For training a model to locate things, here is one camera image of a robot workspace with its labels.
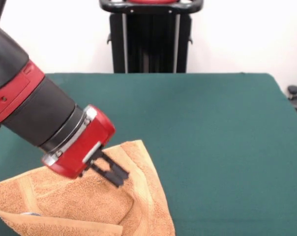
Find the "green tablecloth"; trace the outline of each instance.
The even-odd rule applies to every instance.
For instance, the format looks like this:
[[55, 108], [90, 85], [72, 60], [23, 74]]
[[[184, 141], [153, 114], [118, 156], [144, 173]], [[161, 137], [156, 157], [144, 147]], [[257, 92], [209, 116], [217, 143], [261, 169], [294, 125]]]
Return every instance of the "green tablecloth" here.
[[[297, 113], [267, 74], [53, 74], [142, 139], [178, 236], [297, 236]], [[0, 181], [41, 166], [3, 128]], [[0, 235], [14, 235], [0, 221]]]

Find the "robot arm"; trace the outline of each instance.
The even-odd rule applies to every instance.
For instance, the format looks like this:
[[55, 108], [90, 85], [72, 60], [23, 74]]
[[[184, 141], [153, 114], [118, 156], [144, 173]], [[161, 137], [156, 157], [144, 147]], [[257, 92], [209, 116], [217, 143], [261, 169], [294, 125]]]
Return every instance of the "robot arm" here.
[[[52, 171], [81, 177], [94, 169], [116, 187], [128, 173], [102, 149], [115, 133], [111, 121], [93, 105], [81, 109], [55, 85], [28, 54], [0, 29], [0, 125], [40, 148]], [[111, 170], [98, 168], [103, 158]]]

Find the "white wall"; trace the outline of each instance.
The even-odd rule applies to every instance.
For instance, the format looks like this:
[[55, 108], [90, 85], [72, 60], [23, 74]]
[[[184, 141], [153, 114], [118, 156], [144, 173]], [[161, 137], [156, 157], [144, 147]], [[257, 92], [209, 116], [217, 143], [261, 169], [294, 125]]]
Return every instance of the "white wall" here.
[[[0, 27], [45, 72], [112, 73], [98, 0], [7, 0]], [[297, 85], [297, 0], [205, 0], [192, 15], [189, 72], [267, 72]]]

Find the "terry cloth fabric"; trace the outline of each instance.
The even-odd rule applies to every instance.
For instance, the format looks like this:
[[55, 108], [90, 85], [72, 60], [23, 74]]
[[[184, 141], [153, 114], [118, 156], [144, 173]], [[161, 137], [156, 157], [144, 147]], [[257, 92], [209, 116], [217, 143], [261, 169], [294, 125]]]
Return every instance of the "terry cloth fabric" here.
[[93, 170], [72, 180], [37, 168], [0, 182], [1, 219], [22, 236], [174, 236], [167, 200], [143, 142], [104, 152], [130, 172], [123, 187], [115, 188]]

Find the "towel fold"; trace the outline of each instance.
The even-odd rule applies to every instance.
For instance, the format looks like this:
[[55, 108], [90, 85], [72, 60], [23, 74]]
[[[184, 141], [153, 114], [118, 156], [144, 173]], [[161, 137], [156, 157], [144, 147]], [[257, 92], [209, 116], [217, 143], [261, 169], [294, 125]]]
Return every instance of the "towel fold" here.
[[71, 180], [37, 168], [0, 182], [1, 219], [22, 236], [174, 236], [166, 196], [143, 142], [104, 152], [130, 172], [123, 187], [92, 170]]

